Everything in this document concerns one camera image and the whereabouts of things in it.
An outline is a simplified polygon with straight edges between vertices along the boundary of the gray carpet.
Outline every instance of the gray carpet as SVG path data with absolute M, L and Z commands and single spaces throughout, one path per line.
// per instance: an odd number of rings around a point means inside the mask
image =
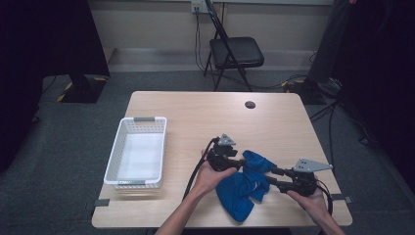
M 250 70 L 253 84 L 274 86 L 306 71 Z M 47 87 L 53 77 L 44 79 Z M 43 94 L 37 116 L 16 159 L 0 174 L 0 234 L 146 234 L 144 229 L 96 229 L 91 225 L 118 122 L 136 90 L 210 91 L 211 78 L 200 71 L 113 73 L 97 104 L 58 103 L 69 83 L 58 76 Z M 247 91 L 223 80 L 220 91 Z M 255 89 L 282 92 L 282 89 Z M 310 115 L 324 106 L 306 106 Z M 313 122 L 330 156 L 329 116 Z M 362 129 L 341 107 L 332 120 L 336 177 L 353 224 L 347 234 L 411 234 L 415 231 L 414 196 L 381 148 L 359 143 Z M 317 234 L 317 228 L 292 228 L 293 234 Z

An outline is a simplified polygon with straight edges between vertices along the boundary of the electrical outlet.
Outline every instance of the electrical outlet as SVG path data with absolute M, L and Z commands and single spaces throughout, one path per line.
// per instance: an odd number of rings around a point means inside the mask
M 208 7 L 205 0 L 192 0 L 190 2 L 190 11 L 195 13 L 196 9 L 198 9 L 199 13 L 207 13 Z

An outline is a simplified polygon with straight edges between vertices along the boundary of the chair leg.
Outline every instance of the chair leg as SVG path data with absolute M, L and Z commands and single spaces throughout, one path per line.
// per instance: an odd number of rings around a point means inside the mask
M 245 81 L 245 84 L 248 87 L 248 90 L 250 90 L 250 92 L 253 92 L 253 90 L 251 89 L 250 84 L 248 83 L 247 77 L 245 76 L 245 70 L 244 69 L 238 69 L 239 74 L 241 75 L 242 79 Z
M 208 54 L 208 58 L 207 58 L 207 65 L 205 66 L 204 76 L 206 76 L 206 75 L 207 75 L 207 72 L 208 72 L 208 66 L 210 65 L 210 58 L 211 58 L 211 51 L 210 51 L 210 53 Z
M 215 79 L 214 79 L 213 68 L 211 67 L 211 63 L 209 63 L 208 66 L 210 67 L 211 81 L 213 81 L 213 87 L 214 87 L 216 82 L 215 82 Z
M 219 78 L 217 79 L 217 81 L 216 81 L 216 84 L 214 85 L 214 90 L 213 91 L 216 91 L 217 90 L 217 87 L 219 86 L 219 82 L 220 82 L 220 79 L 222 78 L 222 76 L 223 76 L 223 72 L 224 72 L 225 70 L 221 70 L 220 71 L 220 75 L 219 75 Z

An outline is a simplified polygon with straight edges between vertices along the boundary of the basket handle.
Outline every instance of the basket handle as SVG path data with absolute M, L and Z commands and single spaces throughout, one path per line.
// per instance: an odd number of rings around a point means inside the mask
M 146 185 L 146 180 L 120 180 L 118 185 Z
M 155 117 L 135 117 L 134 121 L 156 121 Z

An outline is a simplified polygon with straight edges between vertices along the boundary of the black tape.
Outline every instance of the black tape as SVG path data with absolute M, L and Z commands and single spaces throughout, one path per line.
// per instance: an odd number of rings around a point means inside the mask
M 110 204 L 110 199 L 98 199 L 95 200 L 95 207 L 107 207 Z
M 343 194 L 332 194 L 333 201 L 341 201 L 345 199 L 345 196 Z

